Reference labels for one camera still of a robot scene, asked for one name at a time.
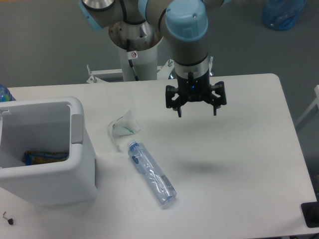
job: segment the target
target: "trash bin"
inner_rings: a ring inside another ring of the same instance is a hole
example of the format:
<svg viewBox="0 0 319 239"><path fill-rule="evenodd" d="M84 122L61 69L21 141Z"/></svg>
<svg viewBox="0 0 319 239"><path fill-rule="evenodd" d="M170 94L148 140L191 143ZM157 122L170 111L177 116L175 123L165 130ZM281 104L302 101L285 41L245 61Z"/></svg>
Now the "trash bin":
<svg viewBox="0 0 319 239"><path fill-rule="evenodd" d="M68 157L26 166L26 151ZM41 206L96 197L95 152L77 98L0 103L0 187Z"/></svg>

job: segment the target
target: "gray floor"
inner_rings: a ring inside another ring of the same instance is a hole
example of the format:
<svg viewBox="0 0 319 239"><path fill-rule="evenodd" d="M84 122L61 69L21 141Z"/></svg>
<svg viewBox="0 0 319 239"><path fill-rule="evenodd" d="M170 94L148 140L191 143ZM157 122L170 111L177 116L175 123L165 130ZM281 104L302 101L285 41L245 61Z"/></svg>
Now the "gray floor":
<svg viewBox="0 0 319 239"><path fill-rule="evenodd" d="M88 79L86 64L91 70L120 68L108 31L92 32L77 1L0 2L2 84L81 84ZM309 0L298 23L288 31L273 31L262 24L259 1L240 2L209 12L215 75L278 75L296 121L315 98L314 87L319 84L319 2ZM170 49L164 40L159 64L168 58ZM311 175L319 174L318 135L319 115L298 135Z"/></svg>

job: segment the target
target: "black object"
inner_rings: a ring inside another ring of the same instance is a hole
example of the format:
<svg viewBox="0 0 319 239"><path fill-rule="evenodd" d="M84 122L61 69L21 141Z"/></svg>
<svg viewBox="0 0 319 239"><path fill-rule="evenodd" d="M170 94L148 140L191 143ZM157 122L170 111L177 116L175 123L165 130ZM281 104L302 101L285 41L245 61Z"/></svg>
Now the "black object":
<svg viewBox="0 0 319 239"><path fill-rule="evenodd" d="M188 73L188 79L177 76L178 88L174 86L166 86L165 98L166 107L173 108L178 112L178 117L181 117L181 109L187 102L201 102L214 107L214 115L217 114L216 110L221 105L227 104L224 82L220 81L215 85L209 82L209 72L207 71L203 76L194 78L193 72Z"/></svg>
<svg viewBox="0 0 319 239"><path fill-rule="evenodd" d="M127 40L126 40L126 52L129 52L129 51L130 51L130 44L131 44L131 41L127 39ZM131 69L132 69L132 71L133 71L133 75L134 75L135 80L136 80L136 81L139 81L139 77L138 77L138 75L137 75L137 73L136 73L136 70L135 70L135 68L134 68L133 61L132 61L132 60L129 60L129 65L130 65L130 67L131 67Z"/></svg>
<svg viewBox="0 0 319 239"><path fill-rule="evenodd" d="M10 219L6 218L6 217L5 217L5 214L6 214L6 212L4 212L4 214L2 215L2 217L3 217L4 219L6 219L11 226L14 225L13 219L12 219L12 218L10 218Z"/></svg>
<svg viewBox="0 0 319 239"><path fill-rule="evenodd" d="M13 224L14 224L13 219L12 219L12 218L9 219L9 220L8 220L8 223L9 223L10 225L13 225Z"/></svg>
<svg viewBox="0 0 319 239"><path fill-rule="evenodd" d="M319 202L302 203L301 210L309 228L319 227Z"/></svg>

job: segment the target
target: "robotic arm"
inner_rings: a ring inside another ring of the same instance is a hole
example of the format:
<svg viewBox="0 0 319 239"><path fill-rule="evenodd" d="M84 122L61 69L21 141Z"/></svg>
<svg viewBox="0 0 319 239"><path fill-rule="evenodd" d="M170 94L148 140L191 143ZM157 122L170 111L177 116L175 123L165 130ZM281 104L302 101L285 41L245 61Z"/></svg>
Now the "robotic arm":
<svg viewBox="0 0 319 239"><path fill-rule="evenodd" d="M214 7L223 1L206 2ZM208 19L203 1L82 0L80 7L94 29L119 21L130 26L127 31L130 33L123 37L127 48L132 44L134 49L150 46L156 32L170 42L178 88L166 87L166 107L177 111L179 117L181 106L187 102L205 101L213 105L214 115L217 108L226 104L224 83L212 86L209 82Z"/></svg>

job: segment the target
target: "bottle label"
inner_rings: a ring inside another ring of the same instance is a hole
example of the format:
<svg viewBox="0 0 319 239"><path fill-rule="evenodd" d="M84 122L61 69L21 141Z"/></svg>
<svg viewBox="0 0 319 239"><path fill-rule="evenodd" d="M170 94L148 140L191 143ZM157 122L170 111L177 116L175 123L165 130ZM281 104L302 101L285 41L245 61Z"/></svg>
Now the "bottle label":
<svg viewBox="0 0 319 239"><path fill-rule="evenodd" d="M161 176L163 182L165 182L166 186L168 187L169 190L175 191L173 185L170 183L169 179L166 177L166 175Z"/></svg>

